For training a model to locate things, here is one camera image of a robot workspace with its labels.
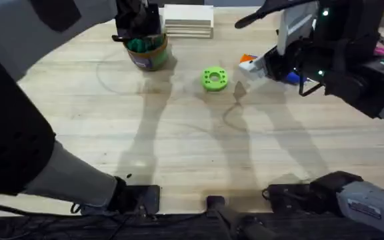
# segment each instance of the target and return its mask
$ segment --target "cylindrical container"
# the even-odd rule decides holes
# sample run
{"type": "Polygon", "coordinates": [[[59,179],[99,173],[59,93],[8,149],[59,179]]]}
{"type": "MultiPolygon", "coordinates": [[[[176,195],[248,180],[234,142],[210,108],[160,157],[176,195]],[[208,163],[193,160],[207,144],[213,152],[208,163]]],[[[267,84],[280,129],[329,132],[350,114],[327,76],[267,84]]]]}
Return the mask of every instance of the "cylindrical container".
{"type": "Polygon", "coordinates": [[[128,51],[128,55],[131,60],[143,70],[155,71],[164,65],[168,60],[169,54],[167,52],[168,37],[164,34],[163,44],[155,50],[148,53],[135,53],[130,51],[127,47],[127,43],[124,43],[124,47],[128,51]]]}

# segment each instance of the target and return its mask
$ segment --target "black mount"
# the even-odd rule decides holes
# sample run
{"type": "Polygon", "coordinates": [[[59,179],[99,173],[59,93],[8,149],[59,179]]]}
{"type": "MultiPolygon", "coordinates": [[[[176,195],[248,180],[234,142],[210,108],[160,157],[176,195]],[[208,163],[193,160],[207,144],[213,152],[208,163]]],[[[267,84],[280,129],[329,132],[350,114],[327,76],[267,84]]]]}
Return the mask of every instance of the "black mount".
{"type": "Polygon", "coordinates": [[[266,228],[257,218],[248,213],[238,213],[225,205],[222,196],[207,197],[207,216],[217,217],[225,228],[228,239],[249,240],[294,240],[286,235],[279,235],[266,228]]]}

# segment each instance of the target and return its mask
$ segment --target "green ring toy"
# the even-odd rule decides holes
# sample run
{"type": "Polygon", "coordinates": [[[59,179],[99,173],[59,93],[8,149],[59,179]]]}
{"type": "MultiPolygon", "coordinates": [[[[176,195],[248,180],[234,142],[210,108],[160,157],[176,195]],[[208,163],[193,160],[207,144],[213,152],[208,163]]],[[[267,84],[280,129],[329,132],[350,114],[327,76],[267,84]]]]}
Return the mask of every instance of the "green ring toy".
{"type": "Polygon", "coordinates": [[[203,71],[201,83],[207,91],[223,90],[227,86],[227,73],[221,67],[209,67],[203,71]],[[218,78],[218,81],[211,80],[212,77],[218,78]]]}

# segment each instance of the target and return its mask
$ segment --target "blue object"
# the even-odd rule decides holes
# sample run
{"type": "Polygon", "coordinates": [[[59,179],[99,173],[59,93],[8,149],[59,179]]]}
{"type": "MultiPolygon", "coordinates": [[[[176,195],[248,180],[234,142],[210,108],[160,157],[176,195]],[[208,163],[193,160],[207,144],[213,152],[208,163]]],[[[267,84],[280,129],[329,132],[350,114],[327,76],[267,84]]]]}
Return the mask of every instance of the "blue object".
{"type": "Polygon", "coordinates": [[[294,72],[291,72],[287,75],[287,77],[285,78],[285,80],[291,84],[299,84],[300,83],[300,76],[298,76],[297,74],[295,74],[294,72]]]}

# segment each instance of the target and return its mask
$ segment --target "label sticker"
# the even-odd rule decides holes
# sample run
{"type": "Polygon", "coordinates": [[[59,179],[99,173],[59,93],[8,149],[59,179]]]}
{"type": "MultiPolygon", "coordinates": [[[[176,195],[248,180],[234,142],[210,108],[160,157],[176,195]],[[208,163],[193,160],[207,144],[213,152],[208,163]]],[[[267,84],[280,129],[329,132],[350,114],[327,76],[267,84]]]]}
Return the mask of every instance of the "label sticker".
{"type": "Polygon", "coordinates": [[[379,208],[352,199],[348,199],[347,204],[349,208],[354,211],[364,213],[376,219],[381,219],[381,211],[379,208]]]}

